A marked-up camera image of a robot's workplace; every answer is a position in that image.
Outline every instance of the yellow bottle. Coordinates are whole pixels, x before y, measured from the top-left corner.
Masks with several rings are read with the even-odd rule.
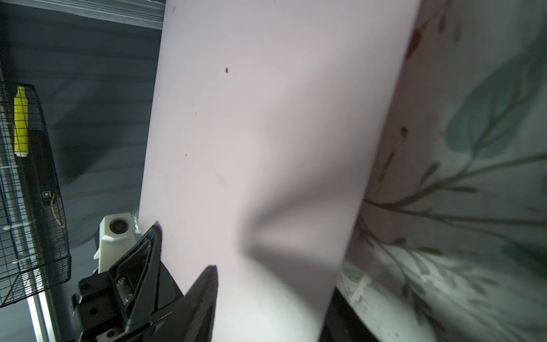
[[[25,87],[17,87],[17,95],[13,99],[15,121],[14,150],[16,156],[28,156],[28,100]]]

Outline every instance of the floral tablecloth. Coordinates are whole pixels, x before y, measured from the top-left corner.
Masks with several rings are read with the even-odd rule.
[[[547,341],[547,2],[425,0],[337,286],[381,341]]]

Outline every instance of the white board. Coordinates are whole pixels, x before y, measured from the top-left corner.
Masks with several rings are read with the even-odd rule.
[[[168,1],[139,226],[214,341],[316,341],[418,0]]]

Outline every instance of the black wire basket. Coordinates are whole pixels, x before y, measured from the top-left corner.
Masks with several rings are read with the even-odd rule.
[[[34,86],[0,82],[0,308],[71,276],[65,215]]]

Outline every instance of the corrugated wall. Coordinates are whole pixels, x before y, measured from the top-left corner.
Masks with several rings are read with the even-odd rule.
[[[63,320],[66,299],[96,265],[90,240],[102,217],[138,208],[160,36],[158,30],[0,3],[4,74],[36,86],[67,216],[75,262],[61,294]],[[0,311],[0,330],[4,315]]]

